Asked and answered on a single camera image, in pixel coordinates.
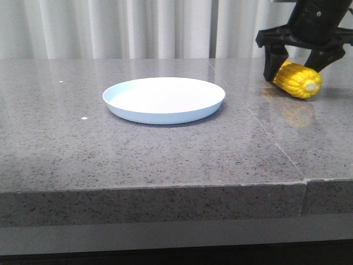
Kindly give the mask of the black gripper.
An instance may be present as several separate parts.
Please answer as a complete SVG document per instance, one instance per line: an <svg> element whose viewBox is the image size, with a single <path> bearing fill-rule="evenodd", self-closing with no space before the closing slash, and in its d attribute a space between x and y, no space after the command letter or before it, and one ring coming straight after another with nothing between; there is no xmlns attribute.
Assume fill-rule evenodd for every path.
<svg viewBox="0 0 353 265"><path fill-rule="evenodd" d="M351 4L352 1L297 1L287 24L260 30L255 41L258 47L265 46L265 80L272 82L289 57L284 45L311 49L304 66L316 72L341 59L345 50L340 45L352 44L352 30L340 28L339 24Z"/></svg>

